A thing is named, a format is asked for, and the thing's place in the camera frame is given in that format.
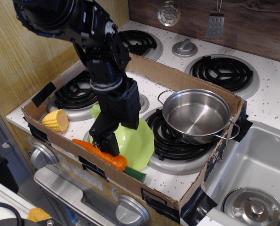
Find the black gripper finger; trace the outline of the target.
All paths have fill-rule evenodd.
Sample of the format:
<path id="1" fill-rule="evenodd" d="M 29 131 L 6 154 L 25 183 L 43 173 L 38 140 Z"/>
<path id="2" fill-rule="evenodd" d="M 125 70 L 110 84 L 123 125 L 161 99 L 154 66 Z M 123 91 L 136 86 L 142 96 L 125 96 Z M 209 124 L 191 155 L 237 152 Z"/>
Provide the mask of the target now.
<path id="1" fill-rule="evenodd" d="M 120 154 L 118 142 L 115 133 L 103 134 L 100 150 L 103 153 L 109 153 L 112 156 L 118 156 Z"/>
<path id="2" fill-rule="evenodd" d="M 94 135 L 92 136 L 92 143 L 94 144 L 95 147 L 101 148 L 102 147 L 102 137 L 100 135 Z"/>

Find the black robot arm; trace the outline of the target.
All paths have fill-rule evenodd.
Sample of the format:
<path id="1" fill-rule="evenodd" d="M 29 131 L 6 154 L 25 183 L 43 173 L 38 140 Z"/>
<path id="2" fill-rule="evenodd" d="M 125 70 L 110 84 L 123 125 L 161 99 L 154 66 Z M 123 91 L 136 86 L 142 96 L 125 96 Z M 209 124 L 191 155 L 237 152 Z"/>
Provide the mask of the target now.
<path id="1" fill-rule="evenodd" d="M 73 44 L 101 109 L 90 136 L 102 152 L 119 155 L 114 132 L 119 125 L 137 129 L 141 106 L 137 82 L 126 75 L 129 50 L 110 15 L 93 0 L 15 0 L 13 5 L 29 31 Z"/>

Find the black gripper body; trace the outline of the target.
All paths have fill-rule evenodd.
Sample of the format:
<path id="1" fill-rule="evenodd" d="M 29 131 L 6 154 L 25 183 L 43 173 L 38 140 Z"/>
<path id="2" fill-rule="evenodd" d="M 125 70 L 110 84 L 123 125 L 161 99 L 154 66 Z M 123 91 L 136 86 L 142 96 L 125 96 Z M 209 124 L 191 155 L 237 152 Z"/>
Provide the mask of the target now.
<path id="1" fill-rule="evenodd" d="M 94 141 L 102 141 L 119 124 L 129 129 L 138 128 L 141 105 L 135 80 L 126 78 L 118 89 L 97 94 L 97 97 L 101 112 L 89 130 Z"/>

